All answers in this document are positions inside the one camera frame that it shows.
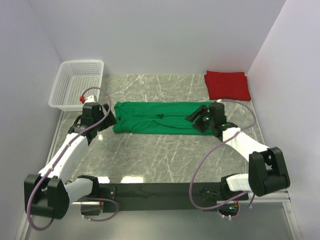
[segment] red connector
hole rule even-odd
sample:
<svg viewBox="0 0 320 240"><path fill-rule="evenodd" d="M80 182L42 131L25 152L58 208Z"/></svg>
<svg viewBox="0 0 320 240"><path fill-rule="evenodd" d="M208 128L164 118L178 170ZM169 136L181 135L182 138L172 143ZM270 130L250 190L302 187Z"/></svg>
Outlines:
<svg viewBox="0 0 320 240"><path fill-rule="evenodd" d="M86 99L85 99L84 96L81 96L81 97L80 97L80 102L82 102L83 104L85 103L85 100L86 100Z"/></svg>

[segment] black metal base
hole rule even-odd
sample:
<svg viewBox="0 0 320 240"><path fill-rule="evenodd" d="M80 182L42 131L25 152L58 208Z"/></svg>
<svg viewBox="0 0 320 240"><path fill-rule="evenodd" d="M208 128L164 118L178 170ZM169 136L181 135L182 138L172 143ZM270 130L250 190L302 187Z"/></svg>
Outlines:
<svg viewBox="0 0 320 240"><path fill-rule="evenodd" d="M189 185L190 183L108 183L100 184L100 192L103 198L115 200L121 211L189 210L195 209L189 199ZM194 183L194 202L202 207L210 207L216 205L217 201L227 200L221 196L220 187L220 182ZM239 198L248 199L248 194ZM112 203L103 203L103 213L112 213L115 209Z"/></svg>

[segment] cable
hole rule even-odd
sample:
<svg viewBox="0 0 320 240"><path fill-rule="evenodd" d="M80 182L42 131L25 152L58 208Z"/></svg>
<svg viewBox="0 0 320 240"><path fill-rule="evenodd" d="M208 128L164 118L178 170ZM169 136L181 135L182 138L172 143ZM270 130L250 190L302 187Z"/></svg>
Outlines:
<svg viewBox="0 0 320 240"><path fill-rule="evenodd" d="M52 218L50 220L50 222L46 225L46 226L43 226L43 227L38 227L35 225L35 223L33 222L32 220L32 217L31 217L31 204L32 204L32 200L34 199L35 197L35 194L36 192L38 191L38 189L40 188L41 184L44 182L44 180L49 176L50 172L52 172L55 168L55 166L58 164L58 162L61 160L61 158L63 157L63 155L66 153L66 151L68 150L68 148L71 146L71 144L78 138L80 137L81 135L83 135L84 133L86 133L87 131L95 128L96 126L98 126L99 124L101 124L106 118L107 116L109 115L110 111L111 111L111 98L109 96L109 94L103 90L102 88L100 87L96 87L96 86L93 86L93 87L89 87L87 88L81 96L84 96L86 94L87 91L91 90L91 89L98 89L100 91L102 91L109 99L109 109L107 110L106 114L103 116L103 118L96 122L95 124L89 126L88 128L82 130L81 132L79 132L74 138L72 138L69 143L67 145L65 145L65 147L63 148L63 150L61 151L61 153L59 154L59 156L56 158L56 160L53 162L52 164L52 167L43 175L43 177L39 180L39 182L35 185L34 189L32 190L31 194L30 194L30 197L29 197L29 200L28 200L28 203L27 203L27 206L26 206L26 217L31 225L31 227L33 227L35 230L38 230L38 231L42 231L42 230L45 230L47 229L48 227L50 227L50 225L52 224L52 222L54 221L54 218Z"/></svg>
<svg viewBox="0 0 320 240"><path fill-rule="evenodd" d="M93 198L93 197L86 197L86 199L88 200L92 200L92 201L103 201L103 202L109 202L109 203L113 203L115 205L115 211L114 213L111 215L111 216L108 216L106 218L103 218L103 219L92 219L88 216L83 216L85 219L88 219L89 221L92 221L92 222L104 222L104 221L107 221L109 219L112 219L116 214L117 212L119 211L119 205L116 201L114 200L111 200L111 199L106 199L106 198Z"/></svg>
<svg viewBox="0 0 320 240"><path fill-rule="evenodd" d="M235 219L235 218L241 216L242 214L244 214L244 213L251 207L252 203L254 202L255 196L256 196L256 195L254 195L254 194L252 195L252 198L251 198L249 204L246 206L246 208L245 208L242 212L238 212L237 215L232 216L231 218L232 218L232 219Z"/></svg>
<svg viewBox="0 0 320 240"><path fill-rule="evenodd" d="M238 194L238 195L236 195L236 196L234 196L234 197L232 197L232 198L230 198L230 199L228 199L228 200L225 200L224 202L222 202L222 203L220 203L220 204L217 204L217 205L214 205L214 206L202 207L202 206L198 206L198 205L195 203L195 201L194 201L194 199L193 199L193 197L192 197L192 187L193 187L193 185L194 185L194 181L195 181L195 178L196 178L197 173L199 172L200 167L201 167L202 164L205 162L205 160L207 159L207 157L208 157L214 150L216 150L217 148L221 147L222 145L224 145L224 144L226 144L227 142L229 142L229 141L231 141L232 139L234 139L234 138L235 138L236 136L238 136L238 134L239 134L240 132L242 132L243 130L249 129L249 128L253 127L253 126L257 123L257 119L256 119L255 113L254 113L248 106L246 106L245 104L243 104L243 103L241 103L241 102L238 102L238 101L233 101L233 100L221 100L221 99L217 100L217 102L218 102L218 103L219 103L219 102L231 102L231 103L236 103L236 104L240 104L240 105L244 106L244 107L245 107L246 109L248 109L248 110L250 111L250 113L252 114L252 116L253 116L253 123L250 124L249 126L246 126L246 127L242 128L240 131L236 132L232 137L228 138L227 140L224 140L224 141L220 142L217 146L215 146L213 149L211 149L211 150L204 156L204 158L200 161L200 163L199 163L198 166L196 167L196 169L195 169L195 171L194 171L194 173L193 173L193 175L192 175L192 178L191 178L191 181L190 181L190 185L189 185L189 199L190 199L191 204L192 204L195 208L200 209L200 210L203 210L203 211L207 211L207 210L212 210L212 209L219 208L219 207L225 205L226 203L228 203L228 202L230 202L230 201L232 201L232 200L234 200L234 199L237 199L237 198L239 198L239 197L241 197L241 196L243 196L243 195L245 195L245 194L248 193L247 191L244 191L244 192L242 192L242 193L240 193L240 194Z"/></svg>

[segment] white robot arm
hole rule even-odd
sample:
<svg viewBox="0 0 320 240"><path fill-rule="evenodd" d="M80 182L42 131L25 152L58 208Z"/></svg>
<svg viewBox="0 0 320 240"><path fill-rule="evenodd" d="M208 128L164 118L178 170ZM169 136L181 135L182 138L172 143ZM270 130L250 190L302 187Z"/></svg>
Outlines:
<svg viewBox="0 0 320 240"><path fill-rule="evenodd" d="M103 107L106 110L109 109L107 104L105 104ZM70 140L81 133L83 129L86 129L100 121L103 116L104 113L102 106L97 103L97 99L94 96L88 97L84 101L82 115L75 120L73 126L69 129L68 135L66 136L62 147L54 155L52 160L42 170L39 171L38 174L30 174L25 179L24 200L26 209L28 200L35 188L35 185L48 172L49 169L52 170L53 163L63 151L65 145L68 145ZM188 116L186 120L190 122L195 121L193 127L200 132L204 133L206 130L210 129L213 135L222 142L232 138L235 134L237 134L236 137L226 142L226 144L238 151L249 162L249 173L236 173L222 177L220 183L207 183L208 186L219 186L219 195L222 199L230 199L231 197L239 194L238 192L243 191L251 191L257 196L263 196L265 194L273 193L289 187L289 175L281 150L276 147L269 148L266 145L260 144L246 135L244 132L241 132L241 129L238 128L238 126L236 126L234 123L227 122L224 105L222 103L214 102L209 106L209 108L203 105L193 114ZM114 125L116 122L116 118L110 111L109 115L101 124L90 129L84 135L79 136L69 146L58 164L47 176L43 182L43 185L41 185L41 188L36 191L36 194L32 200L31 214L61 219L66 214L69 204L79 200L83 196L99 196L100 185L97 177L82 175L72 183L65 183L68 172L70 171L75 160L86 150L93 138L96 137L97 132ZM272 169L267 170L266 164L271 166ZM129 195L135 199L146 201L148 196L145 196L144 194L149 192L137 192L140 191L141 188L147 188L152 194L153 187L149 186L149 184L153 183L139 183L141 184L139 186L134 184L131 186L128 184L125 184L125 186L121 185L121 183L119 184L120 185L117 186L117 191L118 193L124 191L124 196ZM188 186L182 186L187 183L172 184L181 184L181 186L177 186L177 190L179 191L185 187L188 189ZM157 185L157 188L163 191L160 185ZM128 197L125 197L123 201L130 200Z"/></svg>

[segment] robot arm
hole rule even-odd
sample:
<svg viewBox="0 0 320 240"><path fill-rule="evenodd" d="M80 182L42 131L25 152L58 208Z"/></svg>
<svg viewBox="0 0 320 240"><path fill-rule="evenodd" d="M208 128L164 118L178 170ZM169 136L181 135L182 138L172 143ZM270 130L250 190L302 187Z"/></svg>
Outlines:
<svg viewBox="0 0 320 240"><path fill-rule="evenodd" d="M109 109L107 104L103 107L106 110ZM30 195L32 191L34 191L36 184L49 169L52 169L53 162L55 162L63 151L65 145L68 145L70 140L81 133L82 130L99 122L103 117L103 109L102 106L97 103L97 99L94 96L88 97L83 103L82 115L77 117L73 126L69 129L68 135L59 151L38 174L30 174L25 179L24 201L26 210ZM227 122L224 105L222 103L214 102L209 108L203 105L186 119L190 122L195 122L193 127L202 133L206 130L211 130L213 135L222 142L237 133L237 136L226 142L226 144L237 150L249 162L249 173L236 173L224 176L221 178L220 183L199 183L199 187L194 189L194 191L200 200L204 197L204 203L208 204L207 195L210 194L217 194L220 199L227 200L243 191L252 191L257 196L263 196L289 187L289 175L281 150L277 147L269 148L268 146L260 144L244 132L238 133L240 128L232 122ZM114 125L116 122L114 115L110 111L102 123L79 136L69 146L58 165L55 166L53 171L43 181L40 188L35 192L30 208L32 215L61 219L66 214L69 204L79 200L83 196L100 197L101 189L97 177L82 175L70 184L65 184L65 182L74 161L81 156L87 146L90 145L93 138L96 137L97 132ZM108 194L112 193L112 196L106 195L105 198L114 198L115 194L117 194L117 200L120 201L120 203L122 202L124 209L127 207L127 209L133 208L135 210L141 210L133 204L135 201L141 203L138 204L138 206L143 206L147 203L144 201L152 200L161 201L161 203L165 205L164 209L180 209L181 204L178 206L172 206L171 204L175 202L177 198L180 201L184 201L185 198L182 196L185 196L186 199L189 200L189 186L187 183L179 183L180 185L175 187L177 184L178 183L107 184L107 192ZM170 199L167 202L163 201L164 196ZM193 206L188 202L187 204L184 203L181 209L188 209L190 207Z"/></svg>
<svg viewBox="0 0 320 240"><path fill-rule="evenodd" d="M109 109L108 104L103 105L103 107L105 110ZM24 202L26 210L29 197L36 184L49 169L53 168L53 163L59 157L65 146L68 145L75 136L82 130L99 122L104 117L103 107L97 103L97 98L94 95L89 96L83 103L82 115L77 117L72 127L70 127L62 147L38 174L29 174L26 177L24 181ZM110 111L102 123L73 141L58 164L42 183L41 187L36 191L31 204L31 214L61 219L66 214L69 204L83 196L99 195L99 181L97 177L82 175L70 184L65 185L65 182L75 160L87 149L91 141L96 137L97 132L114 125L116 122L116 118Z"/></svg>
<svg viewBox="0 0 320 240"><path fill-rule="evenodd" d="M211 130L221 142L231 146L249 162L249 173L237 173L222 177L221 194L231 196L231 192L253 192L263 196L290 186L290 179L282 151L269 148L241 131L232 122L227 122L225 106L214 102L209 108L202 105L193 114L186 117L187 121L198 131L204 133Z"/></svg>

